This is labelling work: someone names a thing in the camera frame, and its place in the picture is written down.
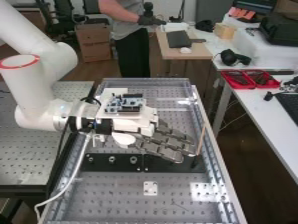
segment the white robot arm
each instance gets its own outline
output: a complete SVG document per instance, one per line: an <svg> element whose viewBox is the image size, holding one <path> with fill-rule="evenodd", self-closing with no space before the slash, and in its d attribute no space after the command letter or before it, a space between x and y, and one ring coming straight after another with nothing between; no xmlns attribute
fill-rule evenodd
<svg viewBox="0 0 298 224"><path fill-rule="evenodd" d="M193 139L172 130L146 106L140 94L107 89L101 105L55 99L53 83L77 65L77 55L65 43L55 43L15 8L0 0L0 38L20 55L0 61L0 72L17 102L20 127L92 132L104 142L108 135L121 148L136 147L174 163L196 156Z"/></svg>

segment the laptop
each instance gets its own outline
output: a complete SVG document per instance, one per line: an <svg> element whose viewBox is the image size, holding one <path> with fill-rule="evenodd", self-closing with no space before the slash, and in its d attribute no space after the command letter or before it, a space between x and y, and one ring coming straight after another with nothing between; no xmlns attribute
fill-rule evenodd
<svg viewBox="0 0 298 224"><path fill-rule="evenodd" d="M192 40L185 31L174 31L166 33L170 48L192 47Z"/></svg>

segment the black box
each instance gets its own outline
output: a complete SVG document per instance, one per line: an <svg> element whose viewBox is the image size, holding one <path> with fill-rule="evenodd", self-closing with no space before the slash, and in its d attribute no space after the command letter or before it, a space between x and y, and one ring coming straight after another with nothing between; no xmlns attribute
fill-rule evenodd
<svg viewBox="0 0 298 224"><path fill-rule="evenodd" d="M273 13L261 22L261 32L272 44L298 47L298 14Z"/></svg>

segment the red container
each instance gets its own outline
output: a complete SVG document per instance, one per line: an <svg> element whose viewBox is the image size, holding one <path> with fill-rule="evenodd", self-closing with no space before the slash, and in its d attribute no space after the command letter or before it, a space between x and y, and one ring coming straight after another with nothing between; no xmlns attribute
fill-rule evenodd
<svg viewBox="0 0 298 224"><path fill-rule="evenodd" d="M221 72L222 77L234 89L256 89L256 83L245 72L226 70Z"/></svg>
<svg viewBox="0 0 298 224"><path fill-rule="evenodd" d="M254 81L256 87L260 89L277 89L281 86L281 82L262 70L245 70L245 74Z"/></svg>

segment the circuit board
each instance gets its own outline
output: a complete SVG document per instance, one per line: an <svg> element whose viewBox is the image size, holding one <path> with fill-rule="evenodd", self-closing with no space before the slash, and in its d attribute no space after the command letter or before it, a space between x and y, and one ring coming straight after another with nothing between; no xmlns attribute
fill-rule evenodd
<svg viewBox="0 0 298 224"><path fill-rule="evenodd" d="M113 96L107 105L105 113L138 113L144 105L145 100L142 94L123 94L120 96Z"/></svg>

